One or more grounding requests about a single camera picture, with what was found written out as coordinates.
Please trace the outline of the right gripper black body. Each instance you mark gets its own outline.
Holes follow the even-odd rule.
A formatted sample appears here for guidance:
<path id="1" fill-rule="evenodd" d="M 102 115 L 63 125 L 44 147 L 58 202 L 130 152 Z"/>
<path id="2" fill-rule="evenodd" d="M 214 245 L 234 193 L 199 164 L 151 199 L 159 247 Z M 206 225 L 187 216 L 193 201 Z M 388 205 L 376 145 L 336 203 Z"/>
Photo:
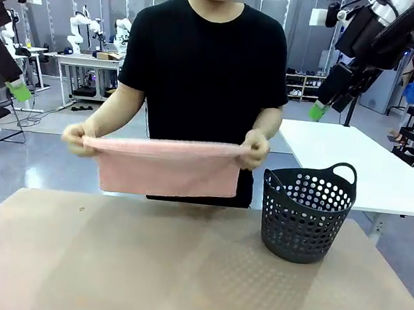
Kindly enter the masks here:
<path id="1" fill-rule="evenodd" d="M 349 58 L 362 58 L 367 54 L 375 37 L 385 28 L 378 19 L 379 17 L 369 7 L 358 9 L 337 40 L 336 50 Z"/>

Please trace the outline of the person's left hand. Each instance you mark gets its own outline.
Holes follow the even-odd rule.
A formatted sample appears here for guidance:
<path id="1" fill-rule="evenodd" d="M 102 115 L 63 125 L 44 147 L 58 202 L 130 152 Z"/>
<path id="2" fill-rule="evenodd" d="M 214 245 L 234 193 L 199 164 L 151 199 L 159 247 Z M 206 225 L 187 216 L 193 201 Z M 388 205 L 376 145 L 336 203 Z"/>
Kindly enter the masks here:
<path id="1" fill-rule="evenodd" d="M 244 152 L 238 161 L 240 168 L 245 171 L 252 171 L 260 166 L 270 151 L 268 138 L 259 129 L 250 130 L 240 146 Z"/>

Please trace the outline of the person's right hand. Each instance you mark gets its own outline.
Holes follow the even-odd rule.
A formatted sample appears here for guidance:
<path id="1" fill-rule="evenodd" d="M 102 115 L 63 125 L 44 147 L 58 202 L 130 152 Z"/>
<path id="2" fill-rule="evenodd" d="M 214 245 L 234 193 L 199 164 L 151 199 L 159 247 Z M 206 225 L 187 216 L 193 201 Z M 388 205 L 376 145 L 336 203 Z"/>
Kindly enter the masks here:
<path id="1" fill-rule="evenodd" d="M 93 157 L 97 152 L 92 147 L 86 147 L 83 143 L 83 137 L 95 138 L 95 128 L 90 123 L 77 123 L 68 125 L 62 133 L 61 139 L 67 145 L 70 153 L 79 157 Z"/>

